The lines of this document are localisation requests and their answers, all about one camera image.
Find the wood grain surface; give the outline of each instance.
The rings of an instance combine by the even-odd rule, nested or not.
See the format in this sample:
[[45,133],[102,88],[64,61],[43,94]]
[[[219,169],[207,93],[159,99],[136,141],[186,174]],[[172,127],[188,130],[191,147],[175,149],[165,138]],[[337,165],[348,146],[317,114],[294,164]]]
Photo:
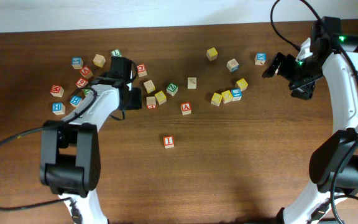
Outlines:
[[[301,44],[312,22],[284,22],[282,34]],[[343,30],[358,35],[358,20],[343,21]],[[216,47],[209,62],[206,50]],[[51,112],[80,78],[71,58],[80,56],[95,75],[109,69],[109,51],[147,67],[135,81],[144,108],[128,111],[125,121],[109,119],[99,132],[101,178],[97,187],[104,214],[112,223],[218,223],[274,217],[307,185],[311,154],[333,129],[329,90],[324,79],[314,97],[290,96],[282,77],[261,78],[265,66],[254,65],[256,52],[296,55],[270,24],[167,27],[146,29],[76,30],[0,34],[0,140],[61,119]],[[107,58],[103,68],[95,54]],[[235,58],[240,69],[230,73]],[[197,77],[197,89],[187,89],[187,77]],[[210,104],[214,92],[234,87],[245,78],[249,87],[241,101]],[[142,83],[153,80],[157,91],[170,82],[178,93],[156,110],[145,108]],[[50,87],[63,85],[63,98]],[[191,102],[183,116],[180,103]],[[175,147],[162,138],[172,135]],[[39,180],[40,134],[0,148],[0,206],[53,200]],[[338,206],[346,223],[358,223],[358,202]],[[64,204],[22,212],[1,213],[0,223],[71,223]]]

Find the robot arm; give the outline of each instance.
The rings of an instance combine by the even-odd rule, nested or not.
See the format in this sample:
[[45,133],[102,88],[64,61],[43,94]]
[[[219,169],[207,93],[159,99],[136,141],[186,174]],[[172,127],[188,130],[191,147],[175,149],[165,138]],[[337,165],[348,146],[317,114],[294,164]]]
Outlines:
[[[325,17],[323,20],[332,29],[331,32],[342,39],[343,47],[358,70],[358,37],[341,36],[339,19]],[[312,28],[311,37],[312,39],[309,38],[302,44],[297,58],[278,53],[263,74],[263,77],[272,77],[277,71],[290,81],[291,95],[304,100],[313,96],[315,81],[325,77],[333,108],[334,134],[312,155],[311,179],[304,191],[294,203],[278,213],[277,220],[282,224],[316,224],[330,211],[329,187],[333,172],[358,135],[356,79],[344,56],[330,46],[330,41],[323,37],[317,23]],[[358,156],[353,156],[348,161],[346,168],[339,174],[339,179],[337,187],[341,191],[336,196],[358,193]],[[345,199],[337,199],[335,204],[343,200]]]
[[[110,72],[91,82],[91,91],[81,105],[61,121],[47,121],[53,126],[42,132],[41,183],[65,201],[76,224],[106,224],[96,186],[101,164],[98,131],[109,115],[119,110],[138,110],[142,107],[140,89],[132,88],[133,62],[123,57],[111,57]],[[93,104],[77,119],[80,111]],[[75,146],[76,155],[63,154],[64,148]]]

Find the white wall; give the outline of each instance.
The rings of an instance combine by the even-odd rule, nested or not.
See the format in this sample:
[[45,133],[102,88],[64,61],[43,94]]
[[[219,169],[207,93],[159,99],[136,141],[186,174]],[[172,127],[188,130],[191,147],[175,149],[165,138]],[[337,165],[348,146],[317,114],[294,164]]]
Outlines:
[[[0,0],[0,32],[268,22],[275,0]],[[358,0],[309,0],[321,17],[358,19]],[[275,21],[314,20],[282,0]]]

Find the wooden block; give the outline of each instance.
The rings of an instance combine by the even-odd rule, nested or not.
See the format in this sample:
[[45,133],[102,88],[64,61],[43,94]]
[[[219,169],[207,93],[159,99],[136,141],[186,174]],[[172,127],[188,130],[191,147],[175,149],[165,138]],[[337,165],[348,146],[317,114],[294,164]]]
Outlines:
[[50,94],[53,96],[62,97],[65,90],[60,85],[52,85],[52,88],[50,89]]
[[231,102],[232,100],[233,100],[233,96],[231,95],[230,90],[224,91],[222,93],[222,101],[223,101],[223,103],[228,103],[228,102]]
[[170,83],[167,87],[167,93],[171,96],[175,96],[175,94],[178,92],[179,87],[173,83]]
[[154,86],[152,80],[149,80],[149,81],[143,83],[143,85],[144,85],[144,88],[146,89],[147,93],[151,93],[155,90],[155,86]]
[[146,97],[146,106],[147,109],[156,109],[157,103],[155,102],[155,96]]
[[235,59],[228,61],[226,66],[230,72],[235,72],[239,69],[239,64]]
[[79,96],[73,96],[73,98],[70,100],[70,104],[74,107],[78,107],[81,104],[82,98]]
[[82,90],[82,92],[84,93],[84,96],[88,96],[88,94],[90,93],[91,90]]
[[215,60],[218,58],[218,51],[213,47],[206,51],[206,56],[208,57],[209,61]]
[[159,91],[158,93],[154,94],[154,96],[155,99],[157,99],[158,105],[161,105],[167,101],[167,97],[163,91]]
[[147,75],[146,66],[144,66],[144,64],[137,66],[137,74],[139,75],[139,77]]
[[266,62],[266,54],[265,53],[257,53],[255,56],[255,64],[256,65],[264,65]]
[[245,79],[241,78],[240,80],[236,81],[236,87],[239,88],[241,91],[244,91],[248,87],[248,83]]
[[52,112],[55,113],[55,115],[62,115],[65,114],[66,107],[63,105],[63,103],[54,103],[52,105]]
[[80,57],[73,57],[71,60],[71,65],[74,69],[82,69],[82,66],[84,65],[84,61]]
[[195,77],[187,78],[187,89],[189,89],[189,90],[197,89],[197,78],[195,78]]
[[164,137],[164,146],[166,149],[174,147],[173,136]]
[[81,87],[84,87],[88,84],[88,81],[84,78],[80,78],[76,83],[75,85],[78,87],[78,88],[81,88]]
[[91,69],[86,65],[80,70],[80,73],[87,80],[89,80],[93,76]]
[[242,93],[240,89],[231,90],[231,95],[233,95],[233,101],[241,100]]
[[181,113],[183,115],[186,115],[186,114],[191,114],[191,105],[189,102],[187,103],[182,103],[180,105],[180,109],[181,109]]
[[113,50],[111,52],[111,56],[122,57],[121,52],[119,51],[119,49]]
[[106,59],[104,58],[103,55],[96,54],[93,58],[93,63],[96,66],[103,68],[104,63],[106,63]]
[[221,101],[222,95],[220,95],[219,93],[214,93],[214,95],[212,96],[211,104],[219,106],[221,104]]

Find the natural wood block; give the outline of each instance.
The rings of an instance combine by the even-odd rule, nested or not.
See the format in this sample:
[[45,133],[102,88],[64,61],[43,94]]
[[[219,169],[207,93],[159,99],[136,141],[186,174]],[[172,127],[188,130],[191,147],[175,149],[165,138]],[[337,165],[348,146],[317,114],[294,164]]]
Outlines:
[[187,89],[189,89],[189,90],[197,89],[197,78],[196,77],[188,77],[187,78]]
[[111,52],[111,56],[122,57],[121,52],[119,51],[119,49],[113,50]]
[[93,63],[96,66],[103,68],[104,63],[106,63],[106,59],[104,58],[103,55],[96,54],[93,58]]
[[164,137],[164,146],[166,149],[174,147],[173,136]]
[[175,96],[175,94],[178,92],[179,87],[173,83],[170,83],[167,87],[167,93],[171,96]]
[[215,60],[218,58],[218,51],[213,47],[206,51],[206,56],[208,57],[209,61]]
[[240,65],[238,64],[238,62],[235,59],[232,59],[227,62],[226,66],[230,72],[235,72],[235,71],[237,71],[237,69],[239,69]]
[[88,81],[84,78],[80,78],[76,83],[75,85],[78,87],[78,88],[81,88],[81,87],[84,87],[88,84]]
[[215,106],[219,106],[221,104],[222,97],[223,96],[220,95],[219,93],[214,93],[214,95],[212,96],[211,104]]
[[157,103],[155,102],[155,96],[146,97],[146,107],[147,109],[156,109]]
[[248,83],[245,79],[241,78],[240,80],[236,81],[236,87],[239,88],[241,91],[244,91],[248,87]]
[[80,70],[80,73],[87,80],[89,80],[93,76],[91,69],[86,65]]
[[81,69],[84,65],[84,61],[80,57],[73,57],[71,60],[71,65],[74,69]]
[[66,107],[63,105],[63,103],[54,103],[52,105],[52,112],[55,113],[55,115],[61,115],[65,114]]
[[232,101],[241,100],[242,93],[241,93],[241,90],[239,88],[231,90],[231,95],[233,95],[233,100]]
[[255,56],[256,65],[264,65],[266,62],[266,53],[257,53]]
[[181,113],[183,115],[186,115],[186,114],[191,114],[191,105],[189,102],[187,103],[182,103],[180,105],[180,109],[181,109]]
[[60,85],[52,85],[50,89],[50,94],[57,97],[62,97],[65,90]]
[[154,94],[154,96],[155,99],[157,99],[158,105],[161,105],[167,101],[167,97],[163,91],[159,91],[158,93]]
[[233,100],[233,96],[231,95],[230,90],[224,91],[222,93],[222,101],[223,101],[223,103],[228,103],[228,102],[231,102],[232,100]]
[[74,107],[78,107],[82,102],[82,98],[79,96],[73,96],[70,100],[70,104]]
[[139,77],[147,75],[146,66],[144,64],[137,66],[137,74],[139,75]]
[[144,82],[143,85],[144,85],[144,88],[146,89],[147,93],[151,93],[151,92],[153,92],[155,90],[155,86],[154,86],[152,80]]

